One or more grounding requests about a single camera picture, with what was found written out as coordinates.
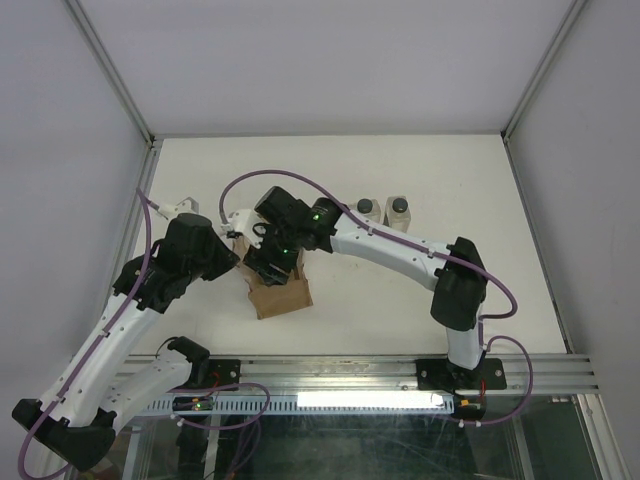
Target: fluorescent light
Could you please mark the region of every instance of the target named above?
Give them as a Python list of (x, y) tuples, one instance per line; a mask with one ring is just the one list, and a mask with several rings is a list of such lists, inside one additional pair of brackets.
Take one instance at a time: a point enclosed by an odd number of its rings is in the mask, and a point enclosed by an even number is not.
[(420, 391), (318, 391), (298, 393), (298, 407), (445, 409), (442, 395)]

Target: small jar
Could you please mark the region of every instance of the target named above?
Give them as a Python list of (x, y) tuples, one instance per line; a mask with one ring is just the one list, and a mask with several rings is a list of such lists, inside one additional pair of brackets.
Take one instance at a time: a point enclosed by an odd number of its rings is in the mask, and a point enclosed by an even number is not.
[(349, 204), (348, 207), (351, 210), (355, 210), (359, 214), (364, 215), (372, 222), (380, 223), (382, 210), (380, 209), (380, 204), (376, 199), (361, 198), (357, 203)]
[(409, 202), (404, 195), (387, 198), (387, 204), (384, 209), (383, 224), (399, 230), (407, 232), (411, 223), (411, 212), (409, 211)]

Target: red wire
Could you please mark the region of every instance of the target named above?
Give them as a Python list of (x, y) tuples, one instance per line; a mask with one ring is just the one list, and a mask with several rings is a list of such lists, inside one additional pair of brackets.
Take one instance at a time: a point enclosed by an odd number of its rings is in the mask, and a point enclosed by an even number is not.
[(487, 384), (484, 378), (480, 381), (480, 400), (484, 400), (484, 394), (487, 392)]

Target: black bracket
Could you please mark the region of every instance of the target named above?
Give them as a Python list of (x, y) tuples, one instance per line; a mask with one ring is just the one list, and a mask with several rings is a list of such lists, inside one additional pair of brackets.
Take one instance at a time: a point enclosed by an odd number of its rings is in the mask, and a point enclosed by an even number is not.
[(483, 358), (475, 370), (454, 366), (446, 358), (416, 360), (418, 390), (481, 390), (484, 380), (486, 390), (506, 390), (507, 380), (502, 360)]
[[(240, 366), (240, 360), (220, 360), (217, 358), (210, 358), (209, 378), (217, 381), (219, 387), (224, 387), (226, 385), (237, 385), (240, 381)], [(238, 389), (233, 388), (227, 391), (234, 392), (236, 390)]]

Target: white table surface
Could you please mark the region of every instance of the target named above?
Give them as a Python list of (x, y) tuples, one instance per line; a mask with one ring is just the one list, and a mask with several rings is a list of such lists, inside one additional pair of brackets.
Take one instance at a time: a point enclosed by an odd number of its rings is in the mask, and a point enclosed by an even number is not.
[[(515, 293), (520, 310), (508, 320), (487, 320), (486, 338), (505, 334), (530, 352), (565, 352), (542, 269), (511, 168), (498, 135), (256, 137), (164, 141), (150, 196), (178, 203), (187, 196), (216, 228), (225, 185), (251, 170), (279, 168), (306, 175), (345, 203), (361, 197), (384, 204), (406, 195), (409, 233), (453, 243), (473, 240), (486, 268)], [(275, 176), (240, 183), (227, 212), (250, 208), (273, 185), (308, 204), (320, 196), (293, 179)], [(153, 238), (167, 222), (153, 218)], [(136, 252), (142, 253), (143, 232)], [(257, 320), (247, 286), (233, 271), (197, 281), (174, 301), (133, 353), (153, 353), (167, 337), (185, 335), (215, 354), (431, 354), (447, 349), (445, 330), (429, 315), (431, 292), (364, 260), (309, 252), (306, 274), (314, 306)], [(484, 312), (508, 302), (495, 287)], [(518, 352), (506, 342), (495, 352)]]

